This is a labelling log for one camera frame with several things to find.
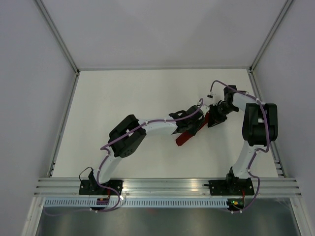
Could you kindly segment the left aluminium side rail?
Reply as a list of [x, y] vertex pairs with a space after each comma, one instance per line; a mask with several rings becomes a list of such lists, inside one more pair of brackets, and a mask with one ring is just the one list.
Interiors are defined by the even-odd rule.
[[59, 152], [61, 141], [62, 141], [62, 138], [63, 138], [63, 132], [64, 132], [64, 129], [65, 129], [65, 126], [66, 126], [66, 123], [67, 123], [67, 118], [68, 118], [68, 115], [69, 115], [69, 112], [70, 112], [70, 109], [71, 109], [72, 100], [73, 100], [73, 97], [74, 97], [74, 94], [75, 94], [75, 90], [76, 90], [76, 87], [77, 87], [77, 83], [78, 83], [78, 79], [79, 79], [79, 76], [80, 76], [80, 72], [81, 71], [78, 71], [78, 72], [75, 73], [74, 79], [73, 79], [72, 84], [71, 84], [70, 93], [67, 96], [67, 99], [65, 101], [65, 108], [64, 108], [64, 112], [63, 112], [63, 115], [62, 115], [61, 123], [60, 123], [59, 129], [58, 129], [58, 132], [57, 132], [56, 140], [55, 140], [55, 143], [53, 145], [51, 158], [50, 158], [50, 163], [49, 163], [49, 168], [48, 168], [46, 177], [51, 177], [52, 174], [53, 174], [53, 171], [54, 171], [55, 162], [56, 162], [56, 159], [58, 157], [58, 152]]

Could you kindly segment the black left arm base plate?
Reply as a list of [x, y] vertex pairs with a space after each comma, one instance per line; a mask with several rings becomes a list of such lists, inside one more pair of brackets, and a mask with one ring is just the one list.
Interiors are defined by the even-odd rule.
[[117, 196], [121, 194], [123, 189], [123, 181], [111, 179], [100, 187], [97, 183], [94, 185], [89, 180], [82, 180], [79, 188], [79, 195], [94, 196], [94, 195], [110, 195]]

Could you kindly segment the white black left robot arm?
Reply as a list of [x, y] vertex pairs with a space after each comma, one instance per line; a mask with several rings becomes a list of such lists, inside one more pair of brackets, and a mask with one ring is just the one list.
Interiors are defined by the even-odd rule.
[[105, 193], [107, 182], [118, 164], [134, 154], [146, 137], [196, 134], [208, 111], [204, 105], [193, 105], [187, 111], [170, 113], [158, 119], [137, 119], [135, 115], [128, 115], [109, 133], [108, 144], [101, 148], [107, 155], [99, 168], [89, 174], [90, 189], [98, 195]]

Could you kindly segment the left aluminium frame post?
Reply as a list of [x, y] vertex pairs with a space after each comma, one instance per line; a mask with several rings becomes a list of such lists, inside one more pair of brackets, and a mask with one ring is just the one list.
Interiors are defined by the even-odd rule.
[[76, 75], [79, 74], [80, 70], [77, 67], [69, 49], [67, 48], [53, 18], [51, 17], [47, 7], [44, 4], [44, 1], [42, 0], [34, 0], [34, 4], [36, 5], [37, 9], [39, 10], [40, 14], [42, 15], [42, 18], [44, 19], [46, 25], [48, 26], [49, 30], [51, 31], [54, 39], [56, 40], [61, 52], [63, 53], [65, 59], [67, 60], [68, 64], [74, 71]]

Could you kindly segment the aluminium front rail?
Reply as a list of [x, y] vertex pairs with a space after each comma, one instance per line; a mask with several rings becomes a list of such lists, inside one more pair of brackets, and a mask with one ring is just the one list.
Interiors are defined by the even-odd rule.
[[[121, 193], [132, 198], [148, 197], [183, 197], [202, 198], [223, 197], [223, 191], [213, 186], [208, 178], [124, 178]], [[40, 178], [35, 184], [35, 197], [78, 197], [80, 181], [76, 178]], [[300, 198], [298, 182], [294, 178], [253, 179], [248, 189], [261, 198]]]

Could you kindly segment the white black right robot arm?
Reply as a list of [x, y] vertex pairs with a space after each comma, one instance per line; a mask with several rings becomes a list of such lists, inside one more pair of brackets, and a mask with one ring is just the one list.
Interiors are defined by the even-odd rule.
[[242, 137], [244, 144], [235, 164], [225, 179], [210, 180], [206, 185], [212, 196], [253, 196], [251, 166], [259, 151], [267, 153], [270, 143], [278, 137], [278, 108], [274, 103], [263, 103], [236, 86], [226, 86], [224, 99], [210, 106], [208, 127], [214, 127], [227, 120], [228, 114], [242, 111]]

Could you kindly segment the aluminium frame post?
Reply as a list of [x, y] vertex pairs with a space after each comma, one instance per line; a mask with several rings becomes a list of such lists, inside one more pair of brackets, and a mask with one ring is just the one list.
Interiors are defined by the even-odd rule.
[[79, 74], [80, 70], [77, 67], [69, 49], [67, 48], [53, 18], [51, 17], [47, 7], [44, 4], [44, 1], [42, 0], [34, 0], [34, 4], [36, 5], [37, 9], [39, 10], [40, 14], [42, 15], [42, 18], [44, 19], [46, 25], [48, 26], [49, 30], [51, 31], [54, 39], [56, 40], [61, 52], [63, 53], [65, 59], [67, 60], [68, 64], [74, 71], [76, 75]]
[[262, 56], [264, 55], [267, 47], [269, 46], [270, 42], [272, 41], [273, 37], [275, 36], [277, 30], [279, 29], [282, 21], [284, 20], [285, 16], [287, 15], [288, 11], [290, 10], [290, 8], [292, 7], [292, 5], [294, 4], [295, 0], [286, 0], [279, 12], [279, 14], [277, 15], [273, 25], [271, 26], [266, 38], [264, 39], [261, 47], [258, 50], [258, 53], [256, 54], [253, 62], [251, 63], [251, 65], [248, 68], [248, 72], [252, 73], [255, 68], [257, 67], [258, 63], [260, 62]]

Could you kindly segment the dark red cloth napkin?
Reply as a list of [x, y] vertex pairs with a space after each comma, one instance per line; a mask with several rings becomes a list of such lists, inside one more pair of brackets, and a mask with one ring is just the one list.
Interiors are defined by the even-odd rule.
[[209, 112], [206, 113], [203, 122], [198, 125], [197, 128], [193, 128], [192, 131], [185, 131], [182, 133], [176, 140], [177, 146], [182, 146], [184, 143], [186, 143], [190, 138], [195, 136], [199, 130], [201, 130], [209, 121]]

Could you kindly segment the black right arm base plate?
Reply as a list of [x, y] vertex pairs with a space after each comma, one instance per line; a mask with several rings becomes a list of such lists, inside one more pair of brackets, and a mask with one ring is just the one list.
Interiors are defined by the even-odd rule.
[[250, 178], [228, 182], [227, 180], [210, 180], [208, 187], [211, 196], [253, 196], [254, 188]]

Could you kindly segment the aluminium side rail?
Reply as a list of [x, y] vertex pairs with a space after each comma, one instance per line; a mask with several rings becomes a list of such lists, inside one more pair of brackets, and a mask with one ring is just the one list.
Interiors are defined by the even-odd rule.
[[50, 158], [50, 163], [49, 163], [49, 168], [48, 168], [46, 177], [51, 177], [52, 174], [53, 174], [53, 171], [54, 171], [55, 162], [56, 162], [56, 159], [58, 157], [58, 152], [59, 152], [61, 141], [62, 141], [62, 138], [63, 138], [63, 132], [64, 132], [64, 129], [65, 129], [65, 126], [66, 126], [66, 123], [67, 123], [67, 118], [68, 118], [68, 115], [69, 115], [69, 112], [70, 112], [70, 109], [71, 109], [72, 100], [73, 100], [73, 97], [74, 97], [74, 94], [75, 94], [75, 90], [76, 90], [76, 87], [77, 87], [77, 83], [78, 83], [78, 79], [79, 79], [79, 76], [80, 76], [80, 72], [81, 71], [78, 71], [78, 72], [75, 73], [74, 79], [73, 79], [72, 84], [71, 84], [70, 93], [67, 96], [67, 99], [65, 101], [65, 108], [64, 108], [64, 112], [63, 112], [63, 115], [62, 115], [61, 123], [60, 123], [59, 129], [58, 129], [58, 132], [57, 132], [56, 140], [55, 140], [55, 143], [53, 145], [51, 158]]
[[275, 158], [276, 162], [280, 167], [281, 173], [279, 174], [280, 177], [286, 177], [284, 173], [282, 163], [280, 161], [280, 156], [277, 148], [275, 147], [274, 141], [278, 137], [278, 110], [277, 105], [274, 103], [266, 103], [263, 101], [263, 97], [258, 89], [257, 82], [255, 80], [253, 72], [249, 69], [249, 78], [251, 81], [251, 85], [253, 87], [253, 91], [258, 99], [257, 103], [260, 104], [262, 118], [264, 120], [265, 131], [266, 131], [266, 148], [271, 149], [273, 157]]

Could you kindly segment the right aluminium frame post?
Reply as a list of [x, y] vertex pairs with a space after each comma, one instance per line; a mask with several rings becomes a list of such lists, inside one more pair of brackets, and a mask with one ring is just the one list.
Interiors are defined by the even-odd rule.
[[279, 12], [279, 14], [277, 15], [273, 25], [271, 26], [266, 38], [264, 39], [261, 47], [258, 50], [258, 53], [256, 54], [253, 62], [251, 63], [251, 65], [248, 68], [248, 72], [252, 73], [255, 68], [257, 67], [258, 63], [260, 62], [262, 56], [264, 55], [267, 47], [269, 46], [270, 42], [272, 41], [273, 37], [275, 36], [277, 30], [279, 29], [282, 21], [284, 20], [285, 16], [287, 15], [288, 11], [290, 10], [290, 8], [292, 7], [292, 5], [294, 4], [295, 0], [286, 0]]

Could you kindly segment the right aluminium side rail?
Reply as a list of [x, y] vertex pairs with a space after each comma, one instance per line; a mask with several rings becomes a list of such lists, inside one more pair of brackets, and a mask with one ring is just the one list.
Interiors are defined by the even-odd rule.
[[273, 157], [275, 158], [276, 162], [280, 167], [281, 173], [279, 174], [280, 177], [286, 177], [284, 173], [282, 163], [280, 161], [280, 156], [277, 148], [275, 147], [274, 141], [278, 137], [278, 110], [277, 105], [274, 103], [266, 103], [263, 101], [263, 97], [258, 89], [257, 82], [255, 80], [253, 72], [249, 69], [249, 78], [251, 81], [251, 85], [253, 87], [253, 91], [258, 99], [257, 103], [260, 104], [262, 118], [264, 120], [265, 131], [266, 131], [266, 148], [271, 149]]

